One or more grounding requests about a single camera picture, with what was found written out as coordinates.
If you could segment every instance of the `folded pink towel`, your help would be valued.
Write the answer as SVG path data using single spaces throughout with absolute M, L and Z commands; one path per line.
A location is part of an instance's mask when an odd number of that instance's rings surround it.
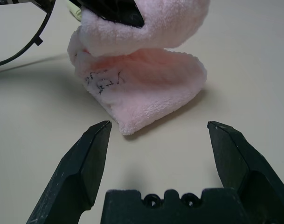
M 203 88 L 207 72 L 177 47 L 201 26 L 210 0 L 136 0 L 143 28 L 105 21 L 83 9 L 69 56 L 86 89 L 123 135 L 179 109 Z

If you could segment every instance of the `black object on towel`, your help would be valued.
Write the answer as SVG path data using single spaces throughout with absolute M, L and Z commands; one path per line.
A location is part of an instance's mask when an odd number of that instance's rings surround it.
M 94 12 L 99 17 L 116 23 L 142 28 L 144 19 L 134 0 L 71 0 Z
M 284 184 L 269 163 L 233 127 L 209 122 L 208 128 L 223 189 L 205 189 L 201 199 L 191 193 L 180 199 L 175 190 L 164 199 L 110 190 L 101 224 L 284 224 Z M 27 224 L 77 224 L 91 209 L 110 130 L 109 121 L 92 126 L 66 153 Z

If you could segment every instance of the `white table surface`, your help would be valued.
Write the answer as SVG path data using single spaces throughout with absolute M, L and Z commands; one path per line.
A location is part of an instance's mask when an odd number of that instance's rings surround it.
M 14 7 L 0 10 L 0 18 L 11 10 L 5 19 L 16 19 Z M 22 8 L 34 22 L 38 12 L 28 7 Z M 110 119 L 66 55 L 78 25 L 58 0 L 44 43 L 0 67 L 0 224 L 25 223 L 64 154 L 89 126 Z M 209 120 L 241 131 L 284 182 L 284 0 L 213 0 L 203 27 L 178 50 L 205 64 L 205 89 L 131 137 L 113 123 L 97 201 L 80 224 L 100 223 L 109 189 L 162 197 L 171 188 L 200 196 L 221 187 Z

